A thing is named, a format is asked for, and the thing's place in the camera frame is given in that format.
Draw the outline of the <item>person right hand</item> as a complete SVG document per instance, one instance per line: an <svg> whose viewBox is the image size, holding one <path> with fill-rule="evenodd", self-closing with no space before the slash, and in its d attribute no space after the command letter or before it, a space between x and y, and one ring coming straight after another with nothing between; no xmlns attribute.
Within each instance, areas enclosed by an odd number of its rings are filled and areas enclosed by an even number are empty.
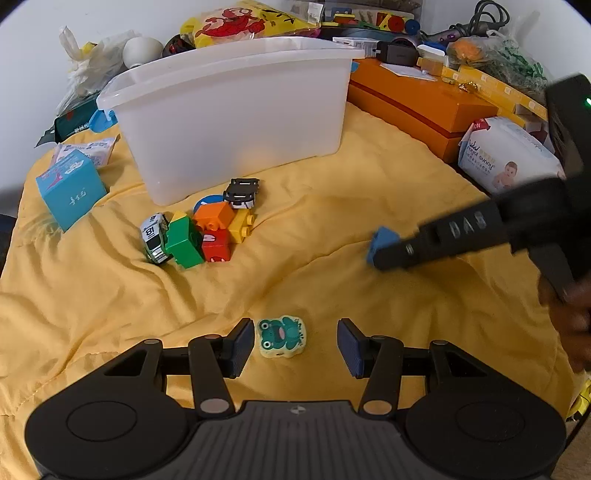
<svg viewBox="0 0 591 480"><path fill-rule="evenodd" d="M539 301L548 308L552 325L575 373L590 371L590 287L590 276L565 287L561 293L544 276L538 282Z"/></svg>

